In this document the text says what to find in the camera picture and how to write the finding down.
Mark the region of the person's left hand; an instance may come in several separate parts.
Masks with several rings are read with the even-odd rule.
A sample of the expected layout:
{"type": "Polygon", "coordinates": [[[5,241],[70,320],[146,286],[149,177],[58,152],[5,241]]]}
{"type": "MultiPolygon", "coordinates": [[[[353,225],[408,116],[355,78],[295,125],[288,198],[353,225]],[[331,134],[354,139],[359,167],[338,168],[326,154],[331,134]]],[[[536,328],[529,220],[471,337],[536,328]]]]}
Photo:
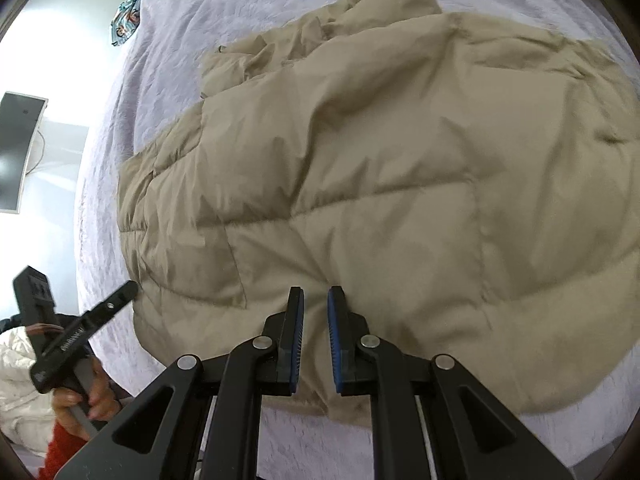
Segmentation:
{"type": "Polygon", "coordinates": [[[52,408],[56,421],[63,429],[73,437],[89,441],[93,437],[93,423],[110,422],[122,410],[122,404],[116,398],[101,361],[92,358],[90,388],[84,389],[83,393],[66,387],[56,388],[52,396],[52,408]],[[86,422],[73,413],[80,404],[88,406],[86,422]]]}

